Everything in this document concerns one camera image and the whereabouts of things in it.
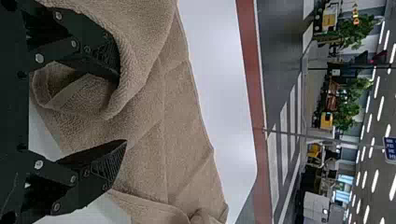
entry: blue sign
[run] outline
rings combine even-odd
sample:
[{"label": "blue sign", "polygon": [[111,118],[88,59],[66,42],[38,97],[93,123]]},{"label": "blue sign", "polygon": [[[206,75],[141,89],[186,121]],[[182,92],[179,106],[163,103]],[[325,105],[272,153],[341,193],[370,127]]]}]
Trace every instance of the blue sign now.
[{"label": "blue sign", "polygon": [[396,138],[384,137],[385,161],[396,164]]}]

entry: red stripe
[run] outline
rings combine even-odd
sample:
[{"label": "red stripe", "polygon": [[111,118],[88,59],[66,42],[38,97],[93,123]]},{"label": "red stripe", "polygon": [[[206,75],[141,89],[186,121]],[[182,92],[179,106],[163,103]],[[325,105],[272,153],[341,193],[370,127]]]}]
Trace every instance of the red stripe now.
[{"label": "red stripe", "polygon": [[265,125],[262,111],[262,80],[260,77],[260,61],[254,0],[236,0],[239,30],[244,56],[247,79],[247,93],[250,116],[253,126],[254,145],[256,148],[257,179],[253,187],[253,203],[256,224],[272,223],[271,191],[269,183],[269,167],[267,144],[262,127]]}]

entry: potted plant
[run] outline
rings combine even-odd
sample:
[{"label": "potted plant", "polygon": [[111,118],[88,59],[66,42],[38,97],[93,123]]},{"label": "potted plant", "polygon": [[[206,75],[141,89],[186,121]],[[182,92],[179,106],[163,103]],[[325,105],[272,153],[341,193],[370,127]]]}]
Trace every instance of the potted plant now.
[{"label": "potted plant", "polygon": [[328,31],[326,34],[316,35],[314,39],[323,43],[337,43],[341,49],[351,47],[358,49],[362,46],[362,40],[370,34],[380,19],[375,16],[360,15],[359,24],[354,24],[352,18],[338,22],[336,31]]}]

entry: black metal bracket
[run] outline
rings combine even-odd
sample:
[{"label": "black metal bracket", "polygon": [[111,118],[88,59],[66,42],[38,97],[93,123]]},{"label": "black metal bracket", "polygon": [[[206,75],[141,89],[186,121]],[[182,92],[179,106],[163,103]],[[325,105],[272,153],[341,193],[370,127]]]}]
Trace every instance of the black metal bracket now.
[{"label": "black metal bracket", "polygon": [[27,74],[56,61],[117,85],[116,42],[84,15],[34,0],[0,0],[0,27],[0,224],[34,223],[81,209],[112,187],[126,141],[58,161],[30,151]]}]

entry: yellow vehicle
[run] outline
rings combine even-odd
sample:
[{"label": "yellow vehicle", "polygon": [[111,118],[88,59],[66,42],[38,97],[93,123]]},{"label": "yellow vehicle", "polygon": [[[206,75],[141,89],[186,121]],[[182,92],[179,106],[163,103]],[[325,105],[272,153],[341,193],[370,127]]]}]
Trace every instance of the yellow vehicle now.
[{"label": "yellow vehicle", "polygon": [[322,145],[318,143],[314,143],[309,145],[306,156],[307,156],[306,165],[320,169],[324,165],[326,152]]},{"label": "yellow vehicle", "polygon": [[332,112],[322,112],[320,117],[320,129],[332,130]]}]

